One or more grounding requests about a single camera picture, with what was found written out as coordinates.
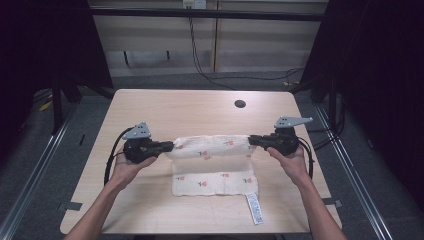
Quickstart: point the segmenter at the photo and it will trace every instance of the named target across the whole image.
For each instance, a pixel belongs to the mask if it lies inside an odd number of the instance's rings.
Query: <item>black round hole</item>
[[[238,108],[244,108],[246,107],[246,102],[243,100],[237,100],[234,102],[234,105],[236,105]]]

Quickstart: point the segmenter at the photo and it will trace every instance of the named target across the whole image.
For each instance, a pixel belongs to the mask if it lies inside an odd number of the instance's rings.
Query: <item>cloth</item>
[[[173,160],[172,195],[236,195],[258,192],[247,135],[178,138],[166,155]]]

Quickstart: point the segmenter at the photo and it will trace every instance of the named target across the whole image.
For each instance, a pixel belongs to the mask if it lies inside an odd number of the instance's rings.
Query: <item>person's right arm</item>
[[[314,240],[347,239],[334,221],[306,171],[303,148],[299,146],[294,154],[286,157],[271,147],[267,151],[280,162],[286,174],[299,188]]]

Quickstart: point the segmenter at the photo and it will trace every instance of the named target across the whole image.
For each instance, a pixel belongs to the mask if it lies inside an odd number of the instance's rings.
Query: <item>light wood table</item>
[[[246,107],[237,108],[236,100],[245,101]],[[266,135],[274,131],[274,123],[281,115],[300,117],[290,93],[117,91],[72,198],[72,202],[83,203],[82,208],[80,211],[67,211],[61,231],[70,231],[103,188],[106,161],[116,138],[126,128],[146,121],[155,141],[174,141],[178,137],[197,135]],[[298,136],[310,143],[304,125],[295,129]],[[279,163],[262,148],[256,149],[252,161],[259,182],[264,224],[253,224],[245,196],[172,196],[172,160],[161,154],[118,195],[103,233],[308,232],[299,191]],[[322,198],[330,197],[318,161],[314,163],[313,181]],[[328,209],[341,225],[335,207],[329,205]]]

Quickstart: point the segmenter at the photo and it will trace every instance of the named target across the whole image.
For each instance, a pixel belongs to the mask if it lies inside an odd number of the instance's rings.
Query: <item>power socket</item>
[[[195,0],[194,1],[195,9],[206,9],[206,0]]]
[[[194,9],[194,0],[183,0],[183,9]]]

